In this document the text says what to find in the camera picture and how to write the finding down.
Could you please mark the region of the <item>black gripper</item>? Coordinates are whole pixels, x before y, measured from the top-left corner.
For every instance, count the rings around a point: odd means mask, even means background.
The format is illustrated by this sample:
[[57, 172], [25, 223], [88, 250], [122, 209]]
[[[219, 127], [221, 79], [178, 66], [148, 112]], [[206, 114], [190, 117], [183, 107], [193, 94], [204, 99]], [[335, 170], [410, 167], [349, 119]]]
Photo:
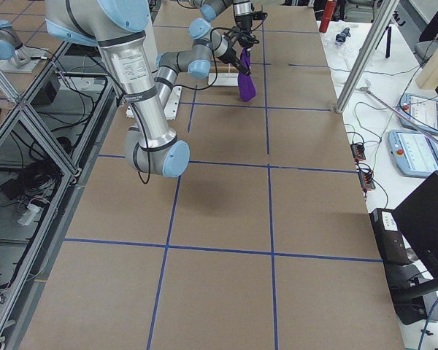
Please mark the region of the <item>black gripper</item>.
[[223, 36], [220, 46], [218, 48], [218, 59], [224, 64], [230, 64], [234, 66], [239, 73], [246, 73], [247, 67], [241, 63], [241, 60], [237, 57], [237, 52]]
[[252, 15], [237, 15], [236, 26], [240, 29], [240, 46], [243, 49], [251, 48]]

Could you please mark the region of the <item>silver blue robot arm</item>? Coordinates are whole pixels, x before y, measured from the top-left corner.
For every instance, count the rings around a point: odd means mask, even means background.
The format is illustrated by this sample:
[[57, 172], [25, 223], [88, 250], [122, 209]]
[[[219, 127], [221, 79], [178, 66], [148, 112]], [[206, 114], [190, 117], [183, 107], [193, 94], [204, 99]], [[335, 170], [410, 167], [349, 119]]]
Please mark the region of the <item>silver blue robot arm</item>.
[[188, 29], [192, 48], [165, 52], [151, 67], [145, 52], [150, 23], [146, 1], [46, 1], [48, 33], [62, 41], [97, 47], [105, 69], [131, 107], [136, 125], [127, 133], [126, 157], [138, 172], [175, 178], [188, 166], [190, 148], [169, 127], [164, 113], [178, 74], [205, 79], [211, 58], [250, 73], [230, 39], [210, 24], [212, 16], [226, 8], [226, 4], [204, 4], [203, 16]]
[[229, 7], [232, 7], [235, 21], [235, 26], [231, 29], [233, 36], [237, 38], [240, 46], [247, 50], [256, 43], [252, 29], [255, 11], [251, 1], [190, 0], [187, 3], [198, 8], [203, 18], [208, 22], [212, 22]]

